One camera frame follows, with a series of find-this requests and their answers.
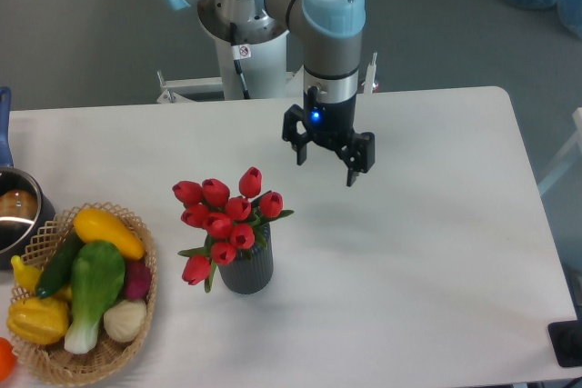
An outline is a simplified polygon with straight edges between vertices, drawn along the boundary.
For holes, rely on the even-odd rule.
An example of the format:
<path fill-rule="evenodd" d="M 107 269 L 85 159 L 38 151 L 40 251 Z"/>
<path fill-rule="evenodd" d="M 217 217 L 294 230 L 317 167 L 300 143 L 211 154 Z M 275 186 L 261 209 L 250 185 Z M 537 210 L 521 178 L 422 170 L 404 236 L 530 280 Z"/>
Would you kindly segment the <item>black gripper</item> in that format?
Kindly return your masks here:
<path fill-rule="evenodd" d="M 305 162 L 310 139 L 329 150 L 338 149 L 336 154 L 347 167 L 346 185 L 351 187 L 376 161 L 375 135 L 354 131 L 356 96 L 340 103 L 322 103 L 304 94 L 303 104 L 304 110 L 293 104 L 283 119 L 282 139 L 296 152 L 296 164 Z M 307 132 L 298 132 L 299 123 Z"/>

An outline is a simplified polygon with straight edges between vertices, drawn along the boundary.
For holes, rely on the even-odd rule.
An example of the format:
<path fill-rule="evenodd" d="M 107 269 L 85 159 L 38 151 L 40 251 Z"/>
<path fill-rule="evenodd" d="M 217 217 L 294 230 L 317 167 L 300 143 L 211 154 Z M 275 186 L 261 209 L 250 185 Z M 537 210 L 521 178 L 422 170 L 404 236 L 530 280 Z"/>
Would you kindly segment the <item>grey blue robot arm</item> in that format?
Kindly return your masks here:
<path fill-rule="evenodd" d="M 296 160 L 309 144 L 336 153 L 354 181 L 375 161 L 375 137 L 357 133 L 356 96 L 371 88 L 360 80 L 366 0 L 166 0 L 175 10 L 194 7 L 216 45 L 227 100 L 282 97 L 286 93 L 286 38 L 304 50 L 303 102 L 284 116 L 282 137 Z"/>

